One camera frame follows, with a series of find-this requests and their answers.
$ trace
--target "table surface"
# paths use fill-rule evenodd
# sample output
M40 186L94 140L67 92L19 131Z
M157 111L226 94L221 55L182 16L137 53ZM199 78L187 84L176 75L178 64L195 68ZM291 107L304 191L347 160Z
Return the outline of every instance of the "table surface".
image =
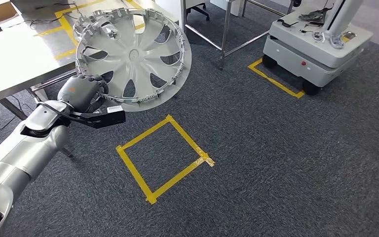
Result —
M115 8L153 8L171 20L178 19L152 0L75 0L85 16L95 10ZM77 41L71 25L80 17L74 5L52 5L1 23L0 99L27 89L75 68ZM24 20L53 20L49 24L22 23Z

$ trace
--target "wheel cover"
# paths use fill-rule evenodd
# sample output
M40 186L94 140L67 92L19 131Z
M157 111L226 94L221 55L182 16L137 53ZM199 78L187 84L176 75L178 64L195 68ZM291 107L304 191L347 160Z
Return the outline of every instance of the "wheel cover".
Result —
M141 33L135 16L144 20ZM100 96L106 106L121 105L127 112L154 108L175 95L191 68L188 39L173 21L153 9L119 8L95 11L74 25L80 38L76 69L102 75L109 92Z

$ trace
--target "gray carpet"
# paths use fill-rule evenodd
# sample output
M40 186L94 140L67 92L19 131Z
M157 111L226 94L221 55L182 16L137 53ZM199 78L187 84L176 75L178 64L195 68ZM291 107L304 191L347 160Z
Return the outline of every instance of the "gray carpet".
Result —
M189 23L220 42L224 11L207 10L210 23L197 12ZM274 19L248 6L246 18L230 21L230 47ZM264 39L220 71L219 53L188 37L192 70L177 96L127 114L124 124L96 130L73 123L75 158L50 162L2 236L379 236L379 46L371 44L318 95L297 99L247 68L262 57ZM25 92L16 96L33 103ZM150 205L115 147L167 114L216 165L203 163ZM11 118L0 106L0 126ZM0 131L0 142L17 122ZM198 158L170 125L126 152L153 191Z

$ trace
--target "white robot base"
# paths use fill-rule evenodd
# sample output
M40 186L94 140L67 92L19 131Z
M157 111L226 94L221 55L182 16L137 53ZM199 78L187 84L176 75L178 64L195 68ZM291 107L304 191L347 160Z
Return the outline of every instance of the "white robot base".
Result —
M281 20L293 24L299 21L300 14L311 11L314 9L303 7ZM305 24L306 22L299 22L291 27L284 27L281 22L274 21L266 39L263 64L267 68L280 65L292 74L304 78L304 92L315 95L354 64L373 34L350 24L344 31L349 33L350 39L345 40L344 48L335 49L330 39L313 38L313 32L310 31L318 32L318 27L305 27Z

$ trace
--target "table leg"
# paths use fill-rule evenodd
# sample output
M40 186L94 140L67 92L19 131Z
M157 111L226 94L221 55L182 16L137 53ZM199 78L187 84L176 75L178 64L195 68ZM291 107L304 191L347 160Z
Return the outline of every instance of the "table leg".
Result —
M181 0L181 28L184 31L184 34L187 34L187 28L185 25L187 24L187 0Z
M31 88L27 88L27 91L30 95L32 95L34 97L34 100L36 101L36 104L38 102L42 102L43 100L35 93L33 92L33 90Z
M291 13L291 11L293 10L293 6L294 6L294 0L291 0L290 6L288 7L287 15Z
M27 116L24 112L22 112L19 108L17 108L15 105L13 105L8 99L3 98L0 100L0 103L7 108L9 111L11 111L13 114L15 114L20 120L25 120Z
M73 154L66 148L62 148L60 152L64 154L65 156L67 156L68 158L73 158Z
M246 10L246 3L248 2L247 0L243 0L243 9L242 9L242 16L245 16L245 10Z
M231 2L228 1L227 8L226 8L225 28L223 31L222 55L220 57L220 69L223 69L225 66L226 42L227 42L228 26L229 26L229 21L230 21L230 11L231 11Z

